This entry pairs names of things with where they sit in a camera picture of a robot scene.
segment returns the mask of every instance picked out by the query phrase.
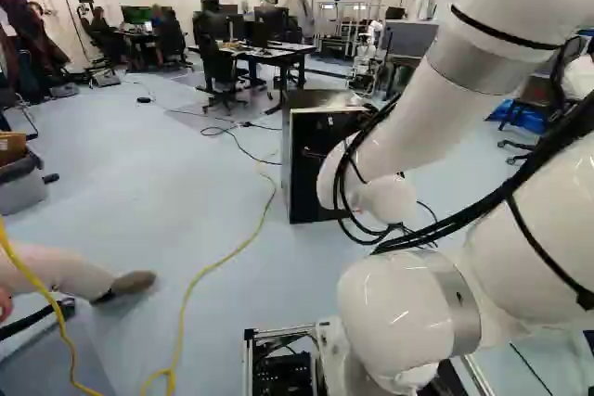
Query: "yellow extension cord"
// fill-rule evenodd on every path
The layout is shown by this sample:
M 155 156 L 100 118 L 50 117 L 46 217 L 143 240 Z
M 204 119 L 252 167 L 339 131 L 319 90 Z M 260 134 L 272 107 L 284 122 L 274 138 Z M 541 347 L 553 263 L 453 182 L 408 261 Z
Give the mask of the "yellow extension cord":
M 218 262 L 213 263 L 210 266 L 207 266 L 206 268 L 204 268 L 192 279 L 192 281 L 190 282 L 190 284 L 188 285 L 188 287 L 186 289 L 186 293 L 184 294 L 184 299 L 182 300 L 182 307 L 179 312 L 179 326 L 177 328 L 177 340 L 175 342 L 174 358 L 173 358 L 169 368 L 164 368 L 164 369 L 159 370 L 159 371 L 153 373 L 152 375 L 150 375 L 147 382 L 142 386 L 142 390 L 141 390 L 142 396 L 145 396 L 147 389 L 152 385 L 153 381 L 157 377 L 160 377 L 160 376 L 167 376 L 167 396 L 173 395 L 174 390 L 175 390 L 175 369 L 177 368 L 177 364 L 179 363 L 179 357 L 181 355 L 183 338 L 184 338 L 184 318 L 186 315 L 186 307 L 187 307 L 189 298 L 192 295 L 192 291 L 194 290 L 194 287 L 196 287 L 198 282 L 205 275 L 207 275 L 208 273 L 211 273 L 215 269 L 219 268 L 224 263 L 228 262 L 233 257 L 240 254 L 248 246 L 250 246 L 250 244 L 254 241 L 254 239 L 258 237 L 258 234 L 260 234 L 260 231 L 262 230 L 262 226 L 264 226 L 264 221 L 265 221 L 266 214 L 268 213 L 268 209 L 270 208 L 270 205 L 272 204 L 272 200 L 274 199 L 275 194 L 277 193 L 277 184 L 267 174 L 260 172 L 260 171 L 258 171 L 258 173 L 260 173 L 260 175 L 262 175 L 264 178 L 266 178 L 274 187 L 274 190 L 272 191 L 270 198 L 266 202 L 264 211 L 262 212 L 262 217 L 260 218 L 260 222 L 258 223 L 253 234 L 249 238 L 247 238 L 245 241 L 243 241 L 235 250 L 233 250 L 226 257 L 219 260 Z M 6 255 L 8 256 L 8 258 L 15 265 L 15 267 L 19 271 L 21 271 L 23 273 L 23 275 L 25 275 L 27 280 L 29 280 L 29 282 L 35 287 L 35 289 L 37 289 L 37 291 L 45 297 L 45 299 L 52 306 L 54 313 L 56 313 L 56 317 L 58 319 L 58 324 L 59 324 L 59 334 L 62 337 L 62 340 L 64 340 L 64 342 L 68 345 L 68 347 L 70 348 L 70 351 L 71 351 L 71 370 L 70 370 L 71 384 L 74 387 L 76 387 L 78 390 L 82 391 L 84 394 L 87 394 L 90 396 L 103 396 L 101 393 L 91 390 L 88 387 L 85 387 L 84 385 L 82 385 L 76 381 L 74 372 L 76 370 L 78 356 L 76 353 L 76 347 L 74 346 L 71 339 L 68 337 L 68 334 L 66 333 L 66 321 L 64 319 L 64 314 L 62 313 L 62 310 L 58 306 L 58 303 L 56 302 L 56 300 L 51 296 L 49 291 L 45 288 L 44 283 L 39 278 L 37 278 L 37 276 L 31 271 L 31 269 L 29 269 L 29 267 L 27 267 L 27 265 L 25 263 L 23 263 L 20 260 L 19 256 L 15 253 L 15 251 L 10 246 L 10 243 L 8 242 L 8 237 L 6 235 L 6 230 L 4 227 L 4 222 L 2 220 L 2 217 L 0 217 L 0 245 L 6 252 Z

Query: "gray shoe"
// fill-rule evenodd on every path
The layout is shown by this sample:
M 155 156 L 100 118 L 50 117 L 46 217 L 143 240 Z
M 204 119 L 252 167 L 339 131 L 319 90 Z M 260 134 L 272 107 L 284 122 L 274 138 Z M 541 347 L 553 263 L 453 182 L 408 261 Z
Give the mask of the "gray shoe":
M 92 303 L 97 305 L 112 301 L 121 296 L 139 294 L 152 287 L 156 279 L 157 275 L 152 271 L 133 271 L 132 273 L 122 275 L 113 281 L 107 293 Z

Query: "green screen monitor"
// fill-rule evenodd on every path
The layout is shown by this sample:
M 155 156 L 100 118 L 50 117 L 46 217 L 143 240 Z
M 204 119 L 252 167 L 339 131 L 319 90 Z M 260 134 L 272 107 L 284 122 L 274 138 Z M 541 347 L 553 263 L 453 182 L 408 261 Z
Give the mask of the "green screen monitor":
M 122 6 L 122 14 L 123 21 L 132 25 L 144 25 L 152 18 L 150 6 Z

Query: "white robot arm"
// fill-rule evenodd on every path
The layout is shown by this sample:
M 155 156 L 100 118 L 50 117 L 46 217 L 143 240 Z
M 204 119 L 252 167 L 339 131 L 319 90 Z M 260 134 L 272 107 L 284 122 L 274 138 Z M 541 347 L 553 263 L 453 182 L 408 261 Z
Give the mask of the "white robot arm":
M 458 0 L 392 113 L 357 147 L 343 177 L 347 201 L 386 223 L 406 218 L 414 191 L 397 173 L 441 159 L 591 23 L 589 4 Z M 334 148 L 318 176 L 320 203 L 330 209 L 345 146 Z M 594 134 L 557 155 L 513 197 L 447 257 L 403 250 L 367 257 L 344 274 L 346 336 L 384 390 L 408 394 L 447 357 L 506 342 L 534 325 L 592 316 Z

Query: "cardboard box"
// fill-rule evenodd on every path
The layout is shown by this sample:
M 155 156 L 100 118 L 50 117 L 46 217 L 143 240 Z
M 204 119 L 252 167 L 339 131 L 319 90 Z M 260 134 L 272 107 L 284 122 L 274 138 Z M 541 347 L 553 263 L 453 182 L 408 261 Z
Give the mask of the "cardboard box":
M 0 167 L 20 160 L 27 154 L 27 135 L 0 132 Z

